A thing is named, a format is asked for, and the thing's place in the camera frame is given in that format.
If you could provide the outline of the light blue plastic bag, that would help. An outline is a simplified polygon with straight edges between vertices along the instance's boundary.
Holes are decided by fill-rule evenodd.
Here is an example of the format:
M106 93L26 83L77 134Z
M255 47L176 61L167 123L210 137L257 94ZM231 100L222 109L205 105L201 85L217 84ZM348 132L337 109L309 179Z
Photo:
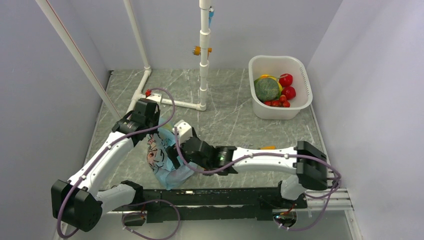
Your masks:
M179 156L177 157L177 161L181 166L175 168L172 160L166 153L166 148L175 144L173 128L174 125L170 121L158 128L157 133L150 134L147 141L148 148L146 161L156 179L166 190L180 187L195 173L192 169L183 164Z

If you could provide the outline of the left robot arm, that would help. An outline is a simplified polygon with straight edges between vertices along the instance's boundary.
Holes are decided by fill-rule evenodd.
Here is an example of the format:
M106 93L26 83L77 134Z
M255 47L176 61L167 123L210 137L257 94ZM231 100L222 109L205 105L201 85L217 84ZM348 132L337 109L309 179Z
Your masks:
M139 99L135 108L114 124L105 143L81 170L52 185L52 214L59 224L88 232L112 210L122 206L137 210L143 205L143 187L135 182L125 180L109 190L101 190L101 185L138 142L157 132L159 120L158 103Z

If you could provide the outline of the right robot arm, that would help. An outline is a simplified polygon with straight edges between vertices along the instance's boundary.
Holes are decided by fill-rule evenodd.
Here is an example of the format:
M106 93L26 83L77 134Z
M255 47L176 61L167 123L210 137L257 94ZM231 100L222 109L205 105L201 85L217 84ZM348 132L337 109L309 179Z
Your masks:
M248 171L289 174L275 194L276 203L282 208L289 207L307 190L328 188L327 156L307 141L283 149L248 149L212 146L199 139L190 126L174 127L172 133L177 155L195 172L220 176Z

